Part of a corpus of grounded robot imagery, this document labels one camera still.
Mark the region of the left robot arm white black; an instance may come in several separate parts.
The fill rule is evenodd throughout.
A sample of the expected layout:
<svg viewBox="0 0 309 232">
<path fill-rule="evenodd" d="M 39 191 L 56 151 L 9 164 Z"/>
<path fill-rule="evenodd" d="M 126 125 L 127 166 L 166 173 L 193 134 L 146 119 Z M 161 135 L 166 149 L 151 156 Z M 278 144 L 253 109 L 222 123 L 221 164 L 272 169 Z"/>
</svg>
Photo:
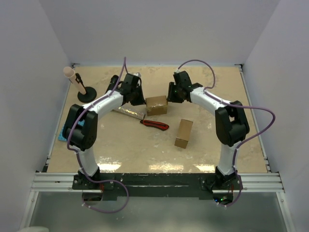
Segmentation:
<svg viewBox="0 0 309 232">
<path fill-rule="evenodd" d="M 62 130 L 69 150 L 78 156 L 83 184 L 88 189 L 96 189 L 100 184 L 99 167 L 95 161 L 93 145 L 97 138 L 98 121 L 114 109 L 130 103 L 133 106 L 145 104 L 141 86 L 141 74 L 127 73 L 120 86 L 116 86 L 118 76 L 114 75 L 108 89 L 101 98 L 85 105 L 74 104 Z"/>
</svg>

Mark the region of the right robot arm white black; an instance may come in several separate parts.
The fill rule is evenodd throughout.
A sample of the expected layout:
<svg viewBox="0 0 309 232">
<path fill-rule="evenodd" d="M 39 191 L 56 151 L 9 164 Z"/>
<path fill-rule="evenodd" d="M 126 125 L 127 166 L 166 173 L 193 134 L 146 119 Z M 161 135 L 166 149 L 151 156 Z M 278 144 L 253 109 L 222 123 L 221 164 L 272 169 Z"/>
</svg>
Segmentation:
<svg viewBox="0 0 309 232">
<path fill-rule="evenodd" d="M 192 83 L 186 71 L 173 74 L 174 82 L 169 83 L 168 102 L 188 101 L 207 110 L 215 117 L 215 131 L 221 142 L 219 164 L 216 167 L 215 184 L 221 190 L 232 185 L 230 175 L 236 172 L 237 146 L 250 132 L 249 123 L 239 101 L 215 100 L 216 96 L 204 90 L 199 83 Z"/>
</svg>

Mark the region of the red black utility knife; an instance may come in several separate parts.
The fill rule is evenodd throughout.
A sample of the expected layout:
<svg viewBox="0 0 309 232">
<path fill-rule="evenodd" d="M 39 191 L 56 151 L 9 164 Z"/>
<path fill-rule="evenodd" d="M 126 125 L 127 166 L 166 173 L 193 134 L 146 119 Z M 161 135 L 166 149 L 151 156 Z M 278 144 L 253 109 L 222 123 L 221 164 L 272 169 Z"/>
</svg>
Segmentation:
<svg viewBox="0 0 309 232">
<path fill-rule="evenodd" d="M 141 120 L 140 121 L 141 124 L 147 126 L 147 127 L 152 127 L 152 128 L 156 128 L 159 129 L 161 131 L 166 131 L 169 129 L 169 125 L 162 123 L 162 122 L 157 122 L 157 121 L 150 121 L 150 120 Z"/>
</svg>

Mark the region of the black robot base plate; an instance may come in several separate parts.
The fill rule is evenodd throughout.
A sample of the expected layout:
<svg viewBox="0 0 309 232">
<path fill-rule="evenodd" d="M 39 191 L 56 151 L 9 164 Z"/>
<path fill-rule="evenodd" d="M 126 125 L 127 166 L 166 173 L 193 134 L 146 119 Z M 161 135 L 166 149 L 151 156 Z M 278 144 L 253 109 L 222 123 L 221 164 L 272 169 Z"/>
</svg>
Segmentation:
<svg viewBox="0 0 309 232">
<path fill-rule="evenodd" d="M 93 183 L 82 174 L 73 177 L 72 189 L 83 191 L 86 199 L 105 201 L 118 197 L 183 197 L 223 201 L 233 199 L 232 193 L 242 189 L 236 177 L 223 179 L 215 173 L 154 174 L 154 173 L 100 173 Z"/>
</svg>

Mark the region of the taped cardboard box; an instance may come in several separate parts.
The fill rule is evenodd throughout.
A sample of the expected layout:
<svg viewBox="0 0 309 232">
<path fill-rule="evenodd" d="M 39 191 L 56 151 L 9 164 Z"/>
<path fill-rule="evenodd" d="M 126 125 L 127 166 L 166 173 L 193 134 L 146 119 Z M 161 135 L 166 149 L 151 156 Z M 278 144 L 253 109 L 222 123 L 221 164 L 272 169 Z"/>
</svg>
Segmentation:
<svg viewBox="0 0 309 232">
<path fill-rule="evenodd" d="M 166 96 L 156 96 L 146 98 L 147 116 L 167 114 L 168 101 Z"/>
</svg>

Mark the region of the small cardboard box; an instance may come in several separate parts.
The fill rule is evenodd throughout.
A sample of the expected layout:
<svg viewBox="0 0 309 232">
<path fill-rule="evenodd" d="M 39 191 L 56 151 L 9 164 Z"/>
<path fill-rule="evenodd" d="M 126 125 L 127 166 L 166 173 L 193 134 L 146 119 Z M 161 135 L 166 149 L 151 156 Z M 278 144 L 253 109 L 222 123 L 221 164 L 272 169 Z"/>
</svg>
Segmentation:
<svg viewBox="0 0 309 232">
<path fill-rule="evenodd" d="M 175 146 L 186 149 L 189 142 L 192 125 L 192 121 L 181 119 L 174 143 Z"/>
</svg>

